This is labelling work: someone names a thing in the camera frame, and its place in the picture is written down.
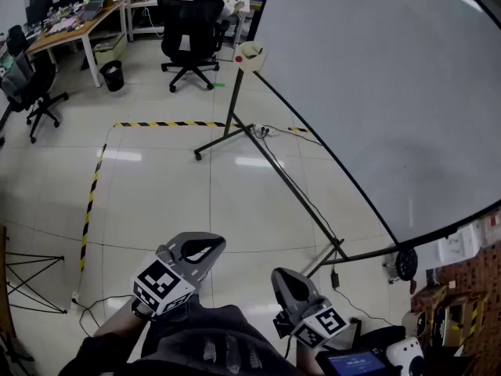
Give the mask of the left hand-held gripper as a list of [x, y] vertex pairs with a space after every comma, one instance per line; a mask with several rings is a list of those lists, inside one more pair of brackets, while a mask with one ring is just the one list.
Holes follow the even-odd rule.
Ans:
[[180, 306], [200, 290], [225, 247], [225, 238], [214, 233], [178, 234], [141, 262], [132, 276], [134, 296], [153, 315]]

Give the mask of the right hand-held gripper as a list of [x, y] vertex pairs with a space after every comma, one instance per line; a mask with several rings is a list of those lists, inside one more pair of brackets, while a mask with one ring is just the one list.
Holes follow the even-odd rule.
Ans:
[[348, 322], [306, 276], [283, 267], [271, 275], [282, 311], [273, 320], [281, 338], [290, 336], [309, 348], [318, 348], [348, 327]]

